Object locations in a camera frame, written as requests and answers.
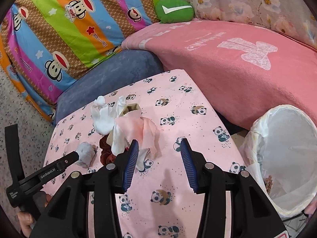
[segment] speckled floor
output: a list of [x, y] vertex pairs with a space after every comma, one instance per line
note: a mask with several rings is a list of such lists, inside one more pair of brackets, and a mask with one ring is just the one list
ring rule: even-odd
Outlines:
[[12, 184], [4, 141], [4, 127], [18, 124], [20, 154], [25, 175], [43, 166], [53, 126], [20, 95], [0, 67], [0, 204], [16, 228], [20, 229], [16, 212], [6, 197], [5, 189]]

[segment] metal pivot bolt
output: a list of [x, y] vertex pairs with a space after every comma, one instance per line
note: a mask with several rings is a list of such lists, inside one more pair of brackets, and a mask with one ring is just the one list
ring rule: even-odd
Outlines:
[[205, 167], [207, 169], [213, 169], [215, 167], [215, 165], [213, 163], [208, 162], [208, 163], [205, 163]]
[[107, 168], [108, 170], [112, 170], [112, 169], [114, 169], [115, 167], [116, 167], [116, 165], [113, 164], [113, 163], [110, 163], [110, 164], [107, 164], [107, 165], [106, 165], [106, 168]]
[[242, 175], [243, 177], [248, 177], [250, 174], [249, 174], [248, 171], [241, 171], [241, 175]]
[[72, 172], [70, 176], [75, 179], [79, 176], [79, 172]]

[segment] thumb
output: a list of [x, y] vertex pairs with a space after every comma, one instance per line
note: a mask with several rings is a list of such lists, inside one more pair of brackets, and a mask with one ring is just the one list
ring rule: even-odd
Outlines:
[[17, 216], [20, 221], [21, 231], [28, 238], [32, 231], [30, 225], [34, 222], [34, 219], [30, 213], [23, 211], [18, 212]]

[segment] white trash bag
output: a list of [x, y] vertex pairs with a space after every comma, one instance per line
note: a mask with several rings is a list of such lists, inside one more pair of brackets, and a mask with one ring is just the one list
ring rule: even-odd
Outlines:
[[[317, 128], [300, 109], [280, 105], [253, 123], [239, 149], [281, 217], [299, 214], [317, 193]], [[270, 194], [264, 178], [272, 176]]]

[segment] green pillow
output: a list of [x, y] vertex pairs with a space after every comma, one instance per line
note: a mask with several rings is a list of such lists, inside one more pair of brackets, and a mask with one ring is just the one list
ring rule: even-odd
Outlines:
[[194, 9], [184, 0], [160, 0], [155, 11], [161, 23], [187, 22], [194, 17]]

